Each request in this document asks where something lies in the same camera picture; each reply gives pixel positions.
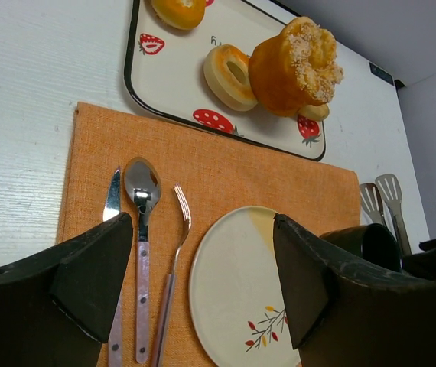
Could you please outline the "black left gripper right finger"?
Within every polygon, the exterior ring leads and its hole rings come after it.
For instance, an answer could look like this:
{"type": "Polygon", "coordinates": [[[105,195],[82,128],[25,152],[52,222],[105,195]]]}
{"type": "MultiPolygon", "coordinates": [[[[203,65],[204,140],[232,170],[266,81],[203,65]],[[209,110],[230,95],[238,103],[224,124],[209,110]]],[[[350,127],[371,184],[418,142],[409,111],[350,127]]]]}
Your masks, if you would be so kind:
{"type": "Polygon", "coordinates": [[[392,271],[278,214],[273,230],[291,344],[305,366],[436,366],[436,239],[392,271]]]}

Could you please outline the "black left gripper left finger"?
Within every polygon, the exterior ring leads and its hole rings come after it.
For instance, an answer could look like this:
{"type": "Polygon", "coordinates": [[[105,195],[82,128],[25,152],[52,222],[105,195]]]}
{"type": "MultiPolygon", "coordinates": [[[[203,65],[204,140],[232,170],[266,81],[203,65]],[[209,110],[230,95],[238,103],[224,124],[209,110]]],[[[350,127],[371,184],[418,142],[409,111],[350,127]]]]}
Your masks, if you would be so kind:
{"type": "Polygon", "coordinates": [[[0,267],[0,366],[95,366],[132,247],[120,213],[0,267]]]}

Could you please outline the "steel serving tongs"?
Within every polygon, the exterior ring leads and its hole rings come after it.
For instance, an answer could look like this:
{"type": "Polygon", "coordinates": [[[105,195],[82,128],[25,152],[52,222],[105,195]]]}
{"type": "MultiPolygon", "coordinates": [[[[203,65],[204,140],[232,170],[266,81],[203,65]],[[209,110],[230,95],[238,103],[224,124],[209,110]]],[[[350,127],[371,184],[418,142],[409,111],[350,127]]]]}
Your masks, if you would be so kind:
{"type": "Polygon", "coordinates": [[[386,226],[384,206],[386,205],[392,220],[395,238],[402,256],[412,254],[412,249],[402,216],[402,190],[394,174],[382,174],[374,183],[359,185],[361,208],[374,222],[386,226]]]}

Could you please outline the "pale ring bagel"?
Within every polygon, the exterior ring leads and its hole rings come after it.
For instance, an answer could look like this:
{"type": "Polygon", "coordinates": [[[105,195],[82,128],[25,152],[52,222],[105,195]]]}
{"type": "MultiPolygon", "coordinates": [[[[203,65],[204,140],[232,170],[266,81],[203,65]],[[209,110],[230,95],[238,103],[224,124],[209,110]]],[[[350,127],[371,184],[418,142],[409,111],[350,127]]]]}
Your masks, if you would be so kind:
{"type": "Polygon", "coordinates": [[[237,47],[213,48],[203,62],[203,74],[210,90],[232,110],[247,112],[257,105],[249,82],[249,58],[237,47]]]}

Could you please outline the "tall coconut topped bread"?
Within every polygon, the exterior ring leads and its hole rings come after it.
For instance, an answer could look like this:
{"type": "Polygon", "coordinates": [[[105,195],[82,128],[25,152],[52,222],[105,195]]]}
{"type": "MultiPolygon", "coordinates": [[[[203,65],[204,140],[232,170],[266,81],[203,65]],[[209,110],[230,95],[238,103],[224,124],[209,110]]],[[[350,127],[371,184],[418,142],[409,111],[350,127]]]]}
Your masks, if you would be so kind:
{"type": "Polygon", "coordinates": [[[342,80],[335,37],[306,16],[260,43],[249,58],[254,96],[281,117],[291,117],[304,106],[328,104],[342,80]]]}

